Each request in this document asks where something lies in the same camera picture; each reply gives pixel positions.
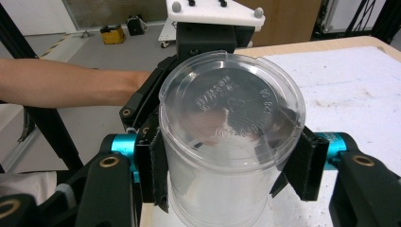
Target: yellow object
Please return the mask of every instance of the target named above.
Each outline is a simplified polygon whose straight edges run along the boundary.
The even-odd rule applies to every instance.
[[[100,33],[104,44],[122,44],[126,39],[121,25],[104,26],[100,29]]]

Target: human arm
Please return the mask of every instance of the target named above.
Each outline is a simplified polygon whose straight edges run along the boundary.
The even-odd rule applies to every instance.
[[[43,108],[123,106],[150,72],[0,59],[0,100]]]

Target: plastic lid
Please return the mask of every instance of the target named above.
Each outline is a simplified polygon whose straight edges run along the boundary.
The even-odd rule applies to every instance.
[[[165,141],[189,164],[218,172],[280,164],[305,124],[304,100],[286,72],[224,51],[180,64],[159,98]]]

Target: plastic cup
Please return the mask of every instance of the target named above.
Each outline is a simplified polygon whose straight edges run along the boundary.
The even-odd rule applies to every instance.
[[[251,226],[305,123],[299,88],[264,59],[210,52],[159,94],[169,199],[187,226]]]

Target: white cloth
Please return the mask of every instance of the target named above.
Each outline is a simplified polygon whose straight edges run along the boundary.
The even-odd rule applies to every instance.
[[[53,195],[56,185],[56,172],[0,174],[0,197],[21,193],[30,194],[39,205]]]

